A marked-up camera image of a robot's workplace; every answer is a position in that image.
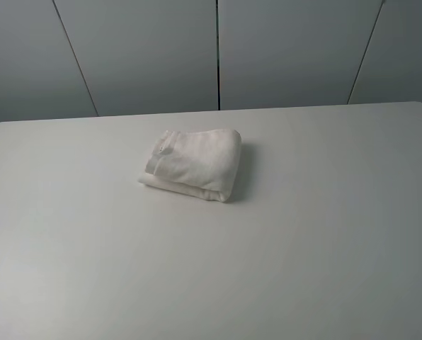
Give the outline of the white towel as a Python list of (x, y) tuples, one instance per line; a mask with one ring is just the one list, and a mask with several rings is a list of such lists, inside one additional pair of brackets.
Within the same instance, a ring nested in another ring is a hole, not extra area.
[(236, 130), (167, 130), (156, 141), (139, 182), (223, 203), (232, 194), (241, 146)]

